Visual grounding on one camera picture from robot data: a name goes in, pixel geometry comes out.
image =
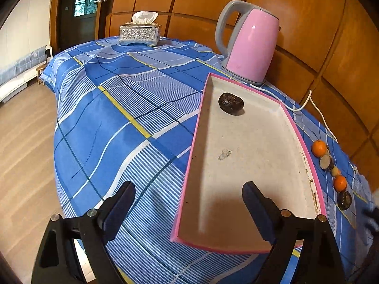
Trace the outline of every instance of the tablecloth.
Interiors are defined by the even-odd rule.
[[[130,283],[249,283],[267,257],[217,254],[169,241],[205,80],[210,72],[228,76],[221,59],[195,41],[162,38],[157,47],[120,46],[111,37],[61,52],[41,76],[56,95],[54,169],[65,216],[99,207],[124,181],[136,186],[128,216],[107,245]],[[270,83],[263,87],[299,107]],[[347,178],[353,203],[341,211],[331,175],[312,155],[348,277],[372,242],[361,215],[373,206],[368,183],[313,116],[289,113],[306,146],[327,142]],[[300,251],[293,251],[282,283],[290,282]]]

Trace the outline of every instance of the kettle handle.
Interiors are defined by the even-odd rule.
[[[226,21],[228,20],[229,16],[235,11],[241,13],[241,15],[244,15],[253,10],[255,7],[256,6],[251,3],[247,3],[241,0],[233,0],[226,4],[224,9],[222,10],[217,21],[215,38],[217,48],[220,50],[224,58],[226,58],[229,55],[229,52],[228,49],[224,46],[224,43],[222,42],[222,34],[224,32]]]

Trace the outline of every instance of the white tray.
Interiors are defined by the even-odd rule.
[[[243,99],[241,114],[220,109],[225,92]],[[325,214],[310,155],[283,104],[209,74],[171,241],[221,253],[269,252],[242,200],[247,181],[297,217]]]

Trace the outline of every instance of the wooden floor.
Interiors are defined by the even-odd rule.
[[[0,107],[0,251],[23,283],[49,218],[62,213],[54,181],[54,94],[33,84]]]

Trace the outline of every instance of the silver ornate tissue box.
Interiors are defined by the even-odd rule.
[[[127,46],[132,43],[143,43],[156,46],[159,40],[161,25],[159,23],[127,22],[120,26],[120,45]]]

